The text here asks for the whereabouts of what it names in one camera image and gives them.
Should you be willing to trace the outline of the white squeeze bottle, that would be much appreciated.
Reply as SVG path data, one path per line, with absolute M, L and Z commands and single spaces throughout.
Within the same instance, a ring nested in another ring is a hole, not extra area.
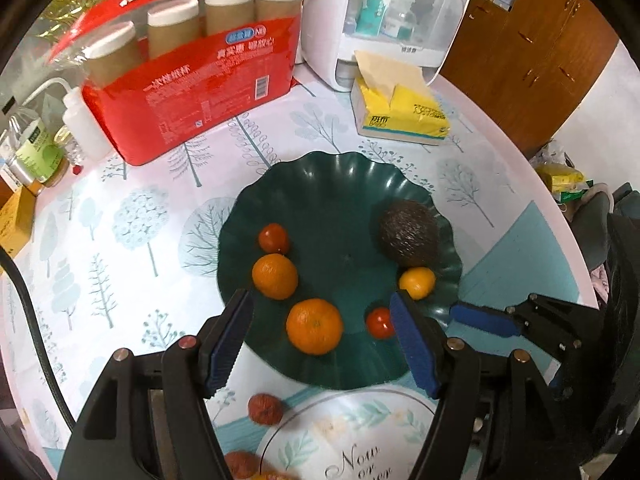
M 52 84 L 58 84 L 65 90 L 62 121 L 84 155 L 93 162 L 99 162 L 111 154 L 114 151 L 113 145 L 85 102 L 81 88 L 72 87 L 65 79 L 53 77 L 46 80 L 24 99 L 23 105 L 32 102 Z

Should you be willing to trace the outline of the red lychee upper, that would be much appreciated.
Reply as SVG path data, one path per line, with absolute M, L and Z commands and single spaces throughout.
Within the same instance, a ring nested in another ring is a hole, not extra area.
M 248 418 L 260 426 L 277 426 L 283 412 L 282 401 L 269 393 L 256 393 L 247 402 Z

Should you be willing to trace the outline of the red cherry tomato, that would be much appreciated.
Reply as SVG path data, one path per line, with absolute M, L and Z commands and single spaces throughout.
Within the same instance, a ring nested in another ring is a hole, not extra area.
M 366 316 L 369 334 L 378 340 L 386 340 L 395 336 L 395 329 L 390 317 L 390 309 L 377 307 L 369 311 Z
M 266 254 L 285 255 L 291 247 L 288 231 L 279 223 L 269 223 L 259 232 L 258 245 Z

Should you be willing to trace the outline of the red paper cup package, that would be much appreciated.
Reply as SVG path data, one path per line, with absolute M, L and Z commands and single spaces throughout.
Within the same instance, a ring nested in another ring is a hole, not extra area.
M 287 94 L 305 0 L 104 0 L 51 48 L 115 151 L 142 166 Z

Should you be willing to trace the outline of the red lychee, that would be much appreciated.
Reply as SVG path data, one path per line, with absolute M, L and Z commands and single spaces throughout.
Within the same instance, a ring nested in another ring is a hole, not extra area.
M 282 401 L 269 393 L 256 393 L 247 402 L 248 418 L 260 426 L 277 426 L 283 412 Z
M 224 456 L 224 460 L 235 480 L 246 480 L 256 476 L 260 467 L 259 458 L 251 452 L 232 451 Z

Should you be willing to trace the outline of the dark avocado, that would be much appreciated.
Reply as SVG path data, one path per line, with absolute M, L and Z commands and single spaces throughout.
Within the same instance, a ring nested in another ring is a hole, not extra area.
M 396 200 L 378 222 L 378 244 L 388 258 L 405 268 L 434 266 L 439 246 L 434 214 L 415 200 Z

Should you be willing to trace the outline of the wooden cabinet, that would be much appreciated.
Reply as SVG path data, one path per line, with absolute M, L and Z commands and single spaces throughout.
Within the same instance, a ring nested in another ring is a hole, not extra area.
M 440 73 L 527 157 L 576 110 L 618 44 L 590 0 L 470 0 Z

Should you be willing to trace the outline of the large orange tangerine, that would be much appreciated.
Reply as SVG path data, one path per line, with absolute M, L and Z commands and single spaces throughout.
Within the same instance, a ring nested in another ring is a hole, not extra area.
M 274 300 L 290 298 L 298 285 L 296 266 L 281 254 L 260 257 L 252 267 L 252 281 L 265 297 Z

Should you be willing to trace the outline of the glass bottle green label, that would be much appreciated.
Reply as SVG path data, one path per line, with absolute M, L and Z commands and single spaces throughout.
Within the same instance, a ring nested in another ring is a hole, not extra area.
M 26 174 L 46 188 L 60 182 L 68 162 L 54 142 L 54 134 L 41 116 L 10 96 L 2 106 L 6 118 L 6 135 L 10 153 L 24 167 Z

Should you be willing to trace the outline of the white tissue dispenser cabinet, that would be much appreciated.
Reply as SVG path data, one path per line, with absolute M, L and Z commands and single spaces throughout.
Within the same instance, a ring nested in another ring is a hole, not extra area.
M 432 82 L 446 61 L 470 0 L 306 0 L 300 47 L 329 87 L 349 91 L 356 54 L 418 66 Z

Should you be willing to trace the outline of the dark green scalloped plate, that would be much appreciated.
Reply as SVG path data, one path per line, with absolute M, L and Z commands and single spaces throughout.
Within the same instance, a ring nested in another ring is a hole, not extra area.
M 454 231 L 431 193 L 395 166 L 355 152 L 311 152 L 294 162 L 279 162 L 239 194 L 218 235 L 218 288 L 224 300 L 239 288 L 250 291 L 254 318 L 245 342 L 274 370 L 332 390 L 393 382 L 407 373 L 397 340 L 375 339 L 366 326 L 368 312 L 387 306 L 402 273 L 378 244 L 380 218 L 400 200 L 424 205 L 436 220 L 435 288 L 418 306 L 446 326 L 462 274 Z M 259 231 L 271 222 L 288 231 L 288 258 L 298 272 L 296 291 L 282 301 L 258 292 L 250 277 L 263 254 Z M 294 304 L 312 298 L 337 307 L 345 325 L 338 346 L 324 356 L 299 351 L 285 330 Z

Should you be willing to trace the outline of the small glass jar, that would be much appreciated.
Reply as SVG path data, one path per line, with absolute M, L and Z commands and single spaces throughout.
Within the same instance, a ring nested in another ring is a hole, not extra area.
M 67 161 L 74 167 L 82 167 L 85 162 L 85 154 L 73 137 L 70 129 L 62 126 L 54 135 L 55 145 L 62 151 Z

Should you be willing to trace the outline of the red lychee lower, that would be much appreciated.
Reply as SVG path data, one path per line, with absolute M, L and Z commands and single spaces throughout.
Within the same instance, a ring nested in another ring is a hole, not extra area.
M 224 460 L 235 480 L 246 480 L 256 476 L 260 467 L 259 458 L 251 452 L 232 451 L 224 456 Z

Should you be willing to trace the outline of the small orange kumquat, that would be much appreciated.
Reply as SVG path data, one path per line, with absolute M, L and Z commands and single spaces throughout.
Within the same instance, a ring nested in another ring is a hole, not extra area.
M 425 266 L 408 269 L 401 274 L 398 281 L 398 287 L 408 292 L 408 295 L 414 301 L 419 301 L 430 296 L 435 285 L 435 273 Z

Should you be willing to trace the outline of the yellow tissue pack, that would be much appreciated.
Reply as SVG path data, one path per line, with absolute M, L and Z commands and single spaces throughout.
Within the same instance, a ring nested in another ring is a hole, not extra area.
M 350 99 L 360 136 L 424 145 L 446 139 L 450 121 L 420 67 L 367 51 L 356 61 Z

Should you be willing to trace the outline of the yellow orange round fruit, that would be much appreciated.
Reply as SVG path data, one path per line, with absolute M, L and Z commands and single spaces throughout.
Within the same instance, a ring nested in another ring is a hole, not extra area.
M 280 471 L 266 471 L 261 474 L 256 474 L 254 480 L 297 480 L 297 478 L 289 474 L 282 474 Z

